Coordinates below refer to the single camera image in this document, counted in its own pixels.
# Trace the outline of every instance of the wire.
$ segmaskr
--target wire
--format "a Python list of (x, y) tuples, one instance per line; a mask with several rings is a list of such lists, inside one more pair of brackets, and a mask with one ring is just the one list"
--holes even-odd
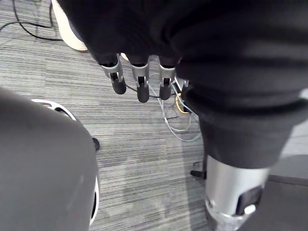
[(179, 110), (181, 113), (183, 113), (183, 114), (189, 114), (189, 112), (185, 112), (185, 111), (183, 111), (183, 110), (180, 108), (180, 106), (179, 106), (179, 100), (178, 100), (177, 97), (176, 97), (176, 105), (177, 105), (177, 107), (178, 107), (178, 110)]
[[(152, 93), (157, 96), (156, 92), (153, 90), (153, 88), (151, 87), (151, 85), (149, 84), (149, 88), (150, 90), (152, 91)], [(184, 140), (182, 139), (181, 137), (179, 137), (174, 131), (186, 131), (190, 125), (191, 125), (191, 116), (190, 116), (190, 119), (189, 119), (189, 124), (187, 126), (187, 128), (185, 129), (182, 129), (182, 130), (179, 130), (179, 129), (176, 129), (176, 128), (173, 128), (172, 126), (170, 126), (170, 124), (168, 123), (168, 120), (166, 118), (166, 114), (165, 114), (165, 110), (164, 110), (164, 101), (161, 101), (159, 98), (157, 98), (157, 101), (162, 109), (162, 113), (163, 113), (163, 117), (164, 117), (164, 121), (165, 121), (165, 124), (167, 125), (167, 127), (169, 128), (169, 130), (171, 131), (171, 133), (176, 136), (179, 140), (181, 141), (184, 141), (184, 142), (192, 142), (192, 141), (195, 141), (196, 139), (200, 138), (201, 136), (201, 133), (199, 133), (197, 136), (195, 136), (194, 138), (192, 139), (189, 139), (189, 140)]]
[(33, 25), (33, 26), (39, 26), (39, 27), (45, 27), (43, 25), (40, 24), (36, 24), (36, 23), (32, 23), (32, 22), (24, 22), (24, 21), (16, 21), (16, 22), (10, 22), (10, 23), (6, 23), (3, 26), (0, 27), (0, 31), (2, 31), (2, 29), (4, 29), (6, 26), (11, 25), (11, 24), (17, 24), (17, 23), (23, 23), (23, 24), (28, 24), (28, 25)]
[(12, 0), (12, 3), (13, 3), (13, 10), (14, 10), (14, 14), (15, 14), (15, 18), (16, 18), (16, 20), (17, 20), (17, 22), (14, 22), (14, 23), (19, 23), (19, 25), (21, 26), (21, 28), (25, 31), (25, 32), (27, 32), (29, 35), (31, 35), (31, 36), (33, 36), (33, 37), (35, 37), (35, 38), (38, 38), (38, 39), (43, 39), (43, 40), (49, 40), (49, 41), (63, 41), (63, 39), (59, 39), (59, 38), (45, 38), (45, 37), (41, 37), (41, 36), (37, 36), (37, 35), (34, 35), (34, 34), (32, 34), (30, 31), (28, 31), (24, 26), (23, 26), (23, 24), (29, 24), (29, 25), (33, 25), (33, 26), (38, 26), (38, 27), (42, 27), (42, 28), (53, 28), (53, 22), (52, 22), (52, 13), (51, 13), (51, 10), (52, 10), (52, 3), (50, 3), (50, 5), (49, 5), (49, 21), (50, 21), (50, 23), (51, 23), (51, 25), (50, 26), (44, 26), (44, 25), (40, 25), (40, 24), (32, 24), (32, 23), (30, 23), (30, 22), (24, 22), (24, 21), (20, 21), (19, 20), (19, 17), (18, 17), (18, 14), (17, 14), (17, 10), (16, 10), (16, 5), (15, 5), (15, 0)]
[[(174, 86), (173, 84), (171, 84), (171, 86), (172, 86), (174, 92), (177, 92), (175, 86)], [(188, 106), (186, 106), (186, 105), (184, 104), (183, 100), (182, 100), (178, 95), (177, 95), (177, 99), (180, 101), (180, 103), (183, 105), (183, 107), (186, 107), (188, 110), (190, 110), (190, 111), (193, 113), (193, 110), (190, 109)]]

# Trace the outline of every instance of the white shoe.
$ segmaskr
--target white shoe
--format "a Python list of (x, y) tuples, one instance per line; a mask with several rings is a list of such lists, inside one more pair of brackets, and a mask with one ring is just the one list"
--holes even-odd
[(88, 50), (84, 42), (81, 40), (80, 36), (74, 29), (73, 25), (68, 21), (66, 14), (62, 10), (61, 6), (57, 0), (52, 1), (52, 8), (56, 16), (58, 23), (60, 35), (63, 41), (71, 48), (78, 51)]

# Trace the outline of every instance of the black caster wheel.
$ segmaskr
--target black caster wheel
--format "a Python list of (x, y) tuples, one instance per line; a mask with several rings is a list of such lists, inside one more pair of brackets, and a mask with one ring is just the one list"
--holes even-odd
[(95, 151), (98, 151), (100, 149), (100, 142), (94, 137), (92, 137), (92, 139), (95, 146)]

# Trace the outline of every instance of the yellow cable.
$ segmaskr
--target yellow cable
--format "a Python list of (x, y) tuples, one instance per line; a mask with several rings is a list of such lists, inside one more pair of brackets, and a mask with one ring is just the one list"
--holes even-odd
[(180, 106), (179, 106), (179, 99), (178, 99), (178, 97), (180, 97), (181, 96), (181, 93), (179, 93), (177, 96), (176, 96), (176, 101), (175, 101), (175, 103), (176, 103), (176, 105), (177, 105), (177, 107), (178, 107), (178, 110), (181, 112), (181, 113), (183, 113), (183, 114), (189, 114), (189, 112), (185, 112), (185, 111), (183, 111), (181, 108), (180, 108)]

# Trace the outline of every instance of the gray carpet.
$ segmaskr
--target gray carpet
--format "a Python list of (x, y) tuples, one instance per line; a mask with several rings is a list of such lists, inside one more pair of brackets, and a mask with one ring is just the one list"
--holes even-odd
[[(49, 24), (49, 1), (16, 1), (22, 20)], [(15, 21), (10, 0), (0, 1), (0, 25)], [(27, 26), (37, 35), (59, 38), (52, 29)], [(128, 62), (122, 60), (126, 83), (136, 88)], [(151, 62), (151, 73), (157, 62)], [(29, 98), (67, 107), (101, 143), (97, 155), (101, 199), (90, 230), (204, 231), (207, 229), (203, 184), (189, 171), (202, 160), (202, 140), (182, 142), (162, 120), (156, 99), (138, 102), (136, 93), (114, 93), (103, 70), (88, 53), (64, 42), (35, 39), (19, 25), (0, 33), (0, 83)], [(150, 84), (158, 92), (157, 77)], [(188, 116), (166, 103), (169, 122), (185, 128)], [(197, 123), (182, 138), (198, 133)]]

